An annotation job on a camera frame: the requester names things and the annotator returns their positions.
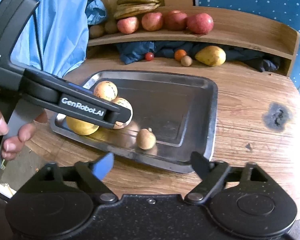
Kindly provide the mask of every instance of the black round disc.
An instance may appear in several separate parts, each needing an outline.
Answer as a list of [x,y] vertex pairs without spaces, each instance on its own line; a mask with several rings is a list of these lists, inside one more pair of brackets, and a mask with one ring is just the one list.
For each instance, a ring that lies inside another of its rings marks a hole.
[[10,225],[22,234],[51,237],[66,234],[90,217],[93,203],[84,192],[17,193],[6,207]]
[[283,190],[262,194],[224,190],[212,198],[209,209],[224,228],[252,239],[286,233],[297,216],[296,204]]

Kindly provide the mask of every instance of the bunch of bananas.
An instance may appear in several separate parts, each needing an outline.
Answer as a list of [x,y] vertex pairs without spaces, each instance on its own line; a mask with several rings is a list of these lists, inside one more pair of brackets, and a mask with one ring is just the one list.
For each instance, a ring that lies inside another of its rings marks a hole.
[[114,18],[119,20],[153,11],[160,6],[160,0],[117,0]]

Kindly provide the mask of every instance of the cherry tomato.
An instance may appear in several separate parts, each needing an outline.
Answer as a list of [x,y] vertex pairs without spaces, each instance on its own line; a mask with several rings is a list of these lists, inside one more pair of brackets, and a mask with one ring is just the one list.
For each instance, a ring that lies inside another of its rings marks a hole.
[[146,53],[146,61],[151,61],[154,59],[154,55],[152,52]]
[[175,58],[177,61],[181,61],[181,59],[182,59],[184,56],[187,56],[187,53],[186,53],[186,51],[183,50],[183,49],[178,49],[178,50],[174,53],[174,58]]

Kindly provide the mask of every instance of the metal tray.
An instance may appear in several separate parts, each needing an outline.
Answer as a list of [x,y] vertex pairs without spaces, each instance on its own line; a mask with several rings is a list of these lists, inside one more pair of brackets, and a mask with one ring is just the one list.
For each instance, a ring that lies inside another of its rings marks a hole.
[[[128,126],[119,130],[100,127],[89,136],[81,136],[68,128],[64,114],[56,114],[52,130],[102,151],[179,173],[193,171],[193,151],[211,160],[217,117],[215,82],[172,73],[106,70],[93,74],[82,86],[93,91],[104,80],[116,84],[118,96],[132,105],[133,118]],[[136,145],[136,135],[148,127],[157,144],[142,150]]]

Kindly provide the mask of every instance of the small red ball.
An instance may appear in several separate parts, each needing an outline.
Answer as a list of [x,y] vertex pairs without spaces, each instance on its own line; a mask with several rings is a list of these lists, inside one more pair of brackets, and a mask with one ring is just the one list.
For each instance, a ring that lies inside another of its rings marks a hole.
[[146,61],[151,61],[154,59],[154,54],[152,52],[146,53]]

